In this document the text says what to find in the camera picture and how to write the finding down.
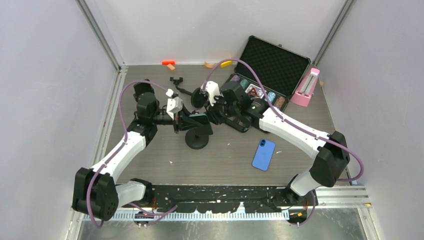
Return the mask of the dark green-edged smartphone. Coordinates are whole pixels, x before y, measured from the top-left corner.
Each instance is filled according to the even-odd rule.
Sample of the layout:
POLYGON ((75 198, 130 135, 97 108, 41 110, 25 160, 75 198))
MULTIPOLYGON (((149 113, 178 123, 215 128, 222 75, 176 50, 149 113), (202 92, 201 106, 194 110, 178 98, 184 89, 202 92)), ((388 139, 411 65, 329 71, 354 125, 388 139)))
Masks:
POLYGON ((210 136, 214 134, 212 126, 211 126, 211 122, 206 113, 202 113, 202 117, 200 117, 198 121, 194 121, 194 122, 203 124, 203 127, 194 128, 194 133, 197 136, 210 136))

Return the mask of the black smartphone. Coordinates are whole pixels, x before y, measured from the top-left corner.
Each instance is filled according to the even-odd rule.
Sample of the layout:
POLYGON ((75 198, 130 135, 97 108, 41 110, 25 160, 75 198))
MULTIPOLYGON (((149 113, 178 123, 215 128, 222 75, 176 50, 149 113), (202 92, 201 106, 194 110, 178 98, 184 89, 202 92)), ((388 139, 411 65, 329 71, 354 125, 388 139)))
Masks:
POLYGON ((144 82, 139 82, 139 83, 134 84, 133 89, 134 89, 133 97, 134 97, 136 102, 139 101, 139 97, 142 94, 145 94, 145 93, 154 94, 155 93, 153 87, 150 84, 149 79, 144 79, 144 82))

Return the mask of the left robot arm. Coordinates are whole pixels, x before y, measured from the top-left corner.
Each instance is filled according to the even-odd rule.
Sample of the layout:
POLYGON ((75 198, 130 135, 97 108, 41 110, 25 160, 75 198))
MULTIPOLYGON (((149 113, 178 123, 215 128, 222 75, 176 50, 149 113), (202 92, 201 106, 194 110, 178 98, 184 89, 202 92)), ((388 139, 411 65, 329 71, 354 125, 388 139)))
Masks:
POLYGON ((165 108, 152 91, 135 93, 134 119, 125 128, 121 141, 91 168, 80 168, 75 174, 72 208, 93 220, 108 221, 122 206, 136 204, 148 207, 153 202, 152 184, 133 178, 124 184, 116 181, 134 157, 155 137, 159 125, 171 125, 176 132, 211 133, 209 118, 204 113, 191 114, 178 96, 167 100, 165 108))

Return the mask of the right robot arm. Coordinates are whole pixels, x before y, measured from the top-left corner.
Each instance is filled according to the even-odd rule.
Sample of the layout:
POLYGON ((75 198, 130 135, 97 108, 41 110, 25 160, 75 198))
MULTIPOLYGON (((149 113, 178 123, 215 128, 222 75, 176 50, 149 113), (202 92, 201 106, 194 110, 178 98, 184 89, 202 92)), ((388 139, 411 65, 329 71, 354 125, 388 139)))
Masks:
POLYGON ((241 84, 228 81, 219 86, 213 81, 200 87, 205 97, 207 113, 218 123, 230 117, 239 117, 247 126, 274 134, 306 153, 313 163, 301 174, 295 175, 283 190, 283 197, 291 205, 299 205, 309 192, 318 187, 331 188, 340 181, 341 174, 351 158, 345 136, 311 128, 269 104, 264 97, 249 97, 241 84))

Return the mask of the small-clamp black phone stand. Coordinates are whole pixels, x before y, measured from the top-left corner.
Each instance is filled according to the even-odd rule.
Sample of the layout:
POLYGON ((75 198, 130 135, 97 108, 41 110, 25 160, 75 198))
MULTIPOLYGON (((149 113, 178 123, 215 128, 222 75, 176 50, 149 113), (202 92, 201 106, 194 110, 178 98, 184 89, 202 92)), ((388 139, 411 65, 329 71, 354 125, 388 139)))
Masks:
POLYGON ((206 106, 209 97, 206 92, 201 90, 200 87, 196 88, 193 91, 188 91, 184 88, 179 87, 179 85, 184 81, 182 77, 174 78, 171 76, 169 78, 169 81, 173 83, 173 85, 179 92, 190 96, 190 103, 195 109, 201 109, 206 106))

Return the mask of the green chip stack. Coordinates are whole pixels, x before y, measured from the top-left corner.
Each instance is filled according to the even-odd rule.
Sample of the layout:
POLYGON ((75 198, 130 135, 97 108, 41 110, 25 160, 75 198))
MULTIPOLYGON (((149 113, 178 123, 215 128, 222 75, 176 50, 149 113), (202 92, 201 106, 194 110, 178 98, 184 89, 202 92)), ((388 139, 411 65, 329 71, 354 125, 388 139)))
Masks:
POLYGON ((249 81, 247 79, 242 79, 240 82, 240 85, 242 86, 242 88, 245 90, 248 85, 249 85, 249 81))

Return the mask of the purple chip stack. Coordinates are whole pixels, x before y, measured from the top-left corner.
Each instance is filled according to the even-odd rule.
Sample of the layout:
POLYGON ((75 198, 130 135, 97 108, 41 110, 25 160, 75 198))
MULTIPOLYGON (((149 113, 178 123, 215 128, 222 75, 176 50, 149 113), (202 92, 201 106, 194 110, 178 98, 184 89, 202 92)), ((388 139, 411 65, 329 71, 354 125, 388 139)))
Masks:
POLYGON ((240 77, 238 75, 233 75, 230 79, 231 82, 239 82, 240 81, 240 77))

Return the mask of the yellow wooden block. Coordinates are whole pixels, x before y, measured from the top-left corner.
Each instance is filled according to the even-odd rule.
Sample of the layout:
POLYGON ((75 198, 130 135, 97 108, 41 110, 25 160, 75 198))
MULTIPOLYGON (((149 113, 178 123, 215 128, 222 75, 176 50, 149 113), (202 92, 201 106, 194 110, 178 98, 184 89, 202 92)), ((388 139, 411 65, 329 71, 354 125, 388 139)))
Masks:
POLYGON ((225 68, 225 67, 228 67, 228 66, 230 66, 232 64, 233 64, 233 61, 232 60, 227 60, 227 61, 224 61, 224 62, 220 63, 219 66, 221 68, 225 68))

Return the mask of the brown wooden arch block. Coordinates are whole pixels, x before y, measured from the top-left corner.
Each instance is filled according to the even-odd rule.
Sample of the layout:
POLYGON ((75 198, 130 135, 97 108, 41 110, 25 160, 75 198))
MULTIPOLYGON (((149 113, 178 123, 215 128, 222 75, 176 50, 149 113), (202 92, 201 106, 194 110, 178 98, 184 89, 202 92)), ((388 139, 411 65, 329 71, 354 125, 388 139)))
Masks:
POLYGON ((209 62, 204 62, 203 63, 203 66, 205 67, 205 68, 208 68, 208 69, 212 69, 212 68, 214 68, 215 67, 215 63, 209 63, 209 62))

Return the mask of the light blue chip stack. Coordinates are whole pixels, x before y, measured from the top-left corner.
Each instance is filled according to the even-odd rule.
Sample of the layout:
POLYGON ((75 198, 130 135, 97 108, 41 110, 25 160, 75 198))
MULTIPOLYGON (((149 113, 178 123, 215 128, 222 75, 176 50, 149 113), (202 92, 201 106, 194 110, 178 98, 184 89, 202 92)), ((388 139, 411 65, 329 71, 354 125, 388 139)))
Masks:
POLYGON ((264 99, 265 100, 268 99, 268 102, 270 104, 272 104, 274 102, 275 98, 276 98, 276 94, 274 92, 272 92, 272 91, 269 91, 269 92, 267 92, 267 95, 266 95, 266 97, 264 99))

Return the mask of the brown chip stack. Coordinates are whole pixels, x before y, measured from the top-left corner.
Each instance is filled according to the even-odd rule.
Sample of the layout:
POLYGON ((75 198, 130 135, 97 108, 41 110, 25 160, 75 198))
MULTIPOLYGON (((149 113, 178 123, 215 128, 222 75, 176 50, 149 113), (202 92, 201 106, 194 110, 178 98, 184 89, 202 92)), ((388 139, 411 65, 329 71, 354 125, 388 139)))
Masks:
POLYGON ((279 97, 275 100, 274 106, 275 106, 275 107, 277 107, 277 108, 279 108, 279 109, 281 110, 281 109, 283 109, 283 108, 284 108, 285 103, 286 103, 286 99, 285 99, 284 97, 282 97, 282 96, 279 96, 279 97))

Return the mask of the orange wooden block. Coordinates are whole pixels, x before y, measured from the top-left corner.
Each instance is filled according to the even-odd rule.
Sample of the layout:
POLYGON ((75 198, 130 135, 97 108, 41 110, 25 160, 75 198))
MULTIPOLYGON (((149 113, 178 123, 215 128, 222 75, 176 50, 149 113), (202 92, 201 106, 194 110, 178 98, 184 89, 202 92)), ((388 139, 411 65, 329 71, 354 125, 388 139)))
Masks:
POLYGON ((176 62, 174 60, 164 60, 161 62, 162 65, 175 65, 176 62))

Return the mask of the black poker chip case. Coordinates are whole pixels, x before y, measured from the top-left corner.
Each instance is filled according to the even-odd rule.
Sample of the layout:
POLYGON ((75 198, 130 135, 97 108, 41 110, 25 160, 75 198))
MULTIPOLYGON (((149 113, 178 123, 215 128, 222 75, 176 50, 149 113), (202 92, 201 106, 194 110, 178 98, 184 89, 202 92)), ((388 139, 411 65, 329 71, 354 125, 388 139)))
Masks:
MULTIPOLYGON (((239 58, 246 62, 258 75, 267 92, 274 92, 276 97, 285 98, 285 105, 280 111, 284 111, 290 102, 290 98, 299 85, 299 82, 310 69, 311 59, 296 52, 273 44, 266 40, 251 35, 239 58)), ((226 80, 230 82, 233 75, 238 75, 240 81, 248 80, 249 84, 259 86, 253 74, 241 63, 237 63, 234 72, 226 80)))

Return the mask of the pink metronome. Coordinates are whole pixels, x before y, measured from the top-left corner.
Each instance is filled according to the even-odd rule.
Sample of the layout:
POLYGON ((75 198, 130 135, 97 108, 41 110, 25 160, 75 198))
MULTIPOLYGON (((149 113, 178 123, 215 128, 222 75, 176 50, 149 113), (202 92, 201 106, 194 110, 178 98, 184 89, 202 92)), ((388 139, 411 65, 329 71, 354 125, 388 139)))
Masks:
POLYGON ((314 90, 319 79, 320 70, 317 68, 311 68, 300 84, 294 91, 290 98, 290 101, 298 106, 307 107, 314 94, 314 90))

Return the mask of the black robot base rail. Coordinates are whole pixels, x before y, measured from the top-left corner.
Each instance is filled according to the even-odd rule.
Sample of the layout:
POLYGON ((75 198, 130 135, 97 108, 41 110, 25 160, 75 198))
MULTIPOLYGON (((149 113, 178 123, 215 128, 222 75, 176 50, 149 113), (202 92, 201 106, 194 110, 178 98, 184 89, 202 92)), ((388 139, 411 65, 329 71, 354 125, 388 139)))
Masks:
POLYGON ((277 213, 289 207, 302 210, 317 206, 318 199, 311 193, 290 201, 284 187, 261 185, 152 185, 135 204, 153 207, 160 213, 176 206, 177 213, 213 214, 234 213, 243 207, 248 214, 277 213))

